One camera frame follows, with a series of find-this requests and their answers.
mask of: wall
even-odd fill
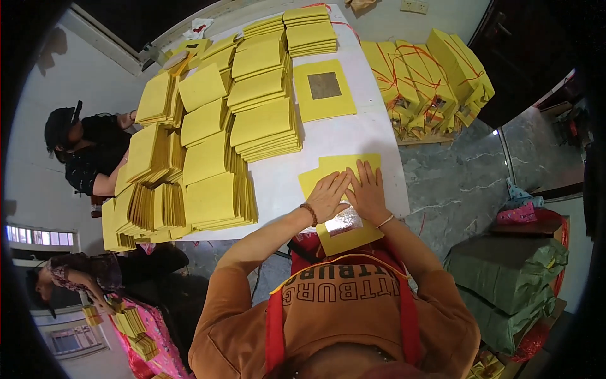
[[[585,235],[583,198],[547,203],[545,207],[563,216],[570,216],[570,255],[558,297],[568,301],[565,309],[567,312],[575,313],[587,283],[593,250],[593,242]]]
[[[208,28],[207,36],[247,21],[315,4],[317,0],[235,0],[227,5],[204,13],[205,18],[215,18]],[[401,12],[401,0],[378,0],[371,7],[354,13],[345,7],[342,0],[327,1],[337,4],[344,12],[347,22],[356,30],[361,40],[386,41],[405,39],[408,42],[425,43],[431,28],[446,33],[458,34],[467,43],[482,20],[490,0],[427,0],[429,11],[426,15]]]
[[[73,196],[64,166],[49,159],[44,142],[48,114],[84,103],[81,117],[137,108],[153,75],[126,72],[60,24],[40,65],[30,72],[15,114],[7,156],[5,199],[16,201],[8,222],[43,229],[76,230],[81,250],[102,252],[101,219],[90,217],[90,198]]]

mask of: white tabletop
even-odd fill
[[[298,175],[317,168],[320,156],[381,154],[386,205],[396,217],[404,217],[410,213],[398,145],[375,77],[356,35],[347,25],[345,16],[336,4],[329,6],[330,20],[345,24],[333,23],[338,36],[337,52],[294,58],[293,66],[338,59],[358,114],[305,122],[302,125],[303,149],[300,152],[275,156],[248,165],[259,211],[258,223],[196,232],[183,237],[182,241],[240,239],[289,213],[305,201]],[[210,39],[217,41],[242,32],[242,28],[252,22],[254,21],[226,30]]]

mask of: black shirt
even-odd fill
[[[74,153],[65,164],[65,178],[78,192],[91,196],[97,174],[112,174],[128,149],[131,134],[120,128],[113,115],[83,118],[82,128],[82,139],[95,145]]]

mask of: electrical outlet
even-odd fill
[[[416,8],[416,1],[411,0],[402,0],[402,6],[400,6],[400,10],[402,12],[414,12]]]
[[[402,0],[400,11],[402,12],[413,12],[420,13],[422,15],[427,14],[429,4],[422,0]]]
[[[417,1],[416,12],[422,15],[427,14],[427,10],[429,9],[429,4],[424,1]]]

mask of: marble floor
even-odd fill
[[[508,164],[523,189],[571,184],[579,163],[582,179],[580,152],[559,146],[550,123],[530,108],[498,131],[503,143],[492,128],[476,120],[450,146],[400,147],[411,210],[403,221],[443,260],[451,246],[483,232],[494,220],[508,198]],[[218,259],[235,242],[177,245],[190,258],[191,274],[210,277]],[[266,300],[269,291],[289,276],[290,260],[273,255],[249,276],[251,291],[256,287],[253,304]]]

